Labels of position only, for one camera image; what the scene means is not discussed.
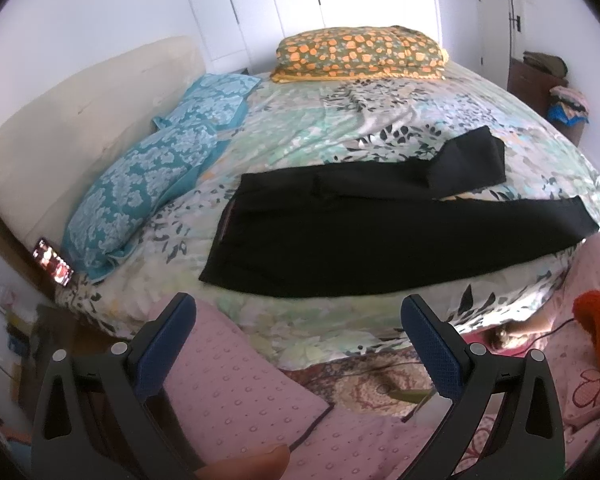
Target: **wooden dresser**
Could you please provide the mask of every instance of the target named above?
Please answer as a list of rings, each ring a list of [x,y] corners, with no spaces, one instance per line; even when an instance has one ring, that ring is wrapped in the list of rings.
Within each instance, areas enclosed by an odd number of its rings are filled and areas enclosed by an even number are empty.
[[[549,90],[554,86],[568,87],[569,82],[511,58],[507,90],[544,118],[551,105]],[[576,146],[580,143],[584,122],[575,126],[567,126],[559,121],[551,121],[551,124]]]

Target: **door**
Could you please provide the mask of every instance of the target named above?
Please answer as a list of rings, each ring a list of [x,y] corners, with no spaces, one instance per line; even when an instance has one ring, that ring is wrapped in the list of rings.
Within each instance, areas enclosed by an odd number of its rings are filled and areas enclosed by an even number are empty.
[[[478,0],[480,75],[504,89],[509,81],[516,16],[514,0]]]
[[[231,0],[189,0],[210,59],[245,50]]]
[[[276,66],[276,48],[284,38],[275,0],[231,0],[250,60],[250,73]]]

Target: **white wardrobe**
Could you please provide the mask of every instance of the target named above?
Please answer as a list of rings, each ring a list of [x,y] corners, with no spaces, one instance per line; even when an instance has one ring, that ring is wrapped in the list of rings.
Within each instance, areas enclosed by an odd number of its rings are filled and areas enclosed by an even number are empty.
[[[402,25],[442,42],[438,0],[189,0],[212,72],[273,69],[286,36],[323,27]]]

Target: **floral bedsheet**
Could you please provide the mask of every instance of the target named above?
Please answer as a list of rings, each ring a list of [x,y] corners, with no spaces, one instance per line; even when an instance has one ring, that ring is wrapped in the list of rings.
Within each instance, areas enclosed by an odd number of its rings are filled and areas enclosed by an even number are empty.
[[[231,143],[196,188],[136,233],[138,249],[104,282],[92,285],[77,275],[68,288],[58,288],[57,303],[129,338],[154,301],[188,292],[215,303],[261,354],[289,370],[406,345],[399,309],[402,298],[414,292],[460,332],[526,319],[561,284],[573,249],[485,276],[382,296],[281,300],[198,281],[241,174],[346,160],[429,158],[447,139],[485,124],[506,143],[507,181],[462,197],[580,195],[600,225],[600,174],[580,151],[518,99],[453,62],[444,80],[264,80],[249,98],[242,126],[221,134]],[[386,228],[400,226],[388,220]],[[374,243],[374,233],[361,226],[359,239],[351,242]],[[364,280],[364,269],[352,279]]]

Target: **white wall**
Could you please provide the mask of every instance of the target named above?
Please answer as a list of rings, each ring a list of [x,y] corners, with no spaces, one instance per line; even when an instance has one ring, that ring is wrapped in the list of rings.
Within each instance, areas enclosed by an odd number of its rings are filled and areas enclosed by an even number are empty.
[[[442,43],[451,59],[480,72],[478,0],[438,0],[442,19]]]
[[[563,58],[570,86],[590,103],[580,148],[600,171],[600,23],[583,0],[524,0],[524,7],[525,49]]]
[[[188,0],[10,0],[0,13],[0,125],[68,76],[198,29]]]

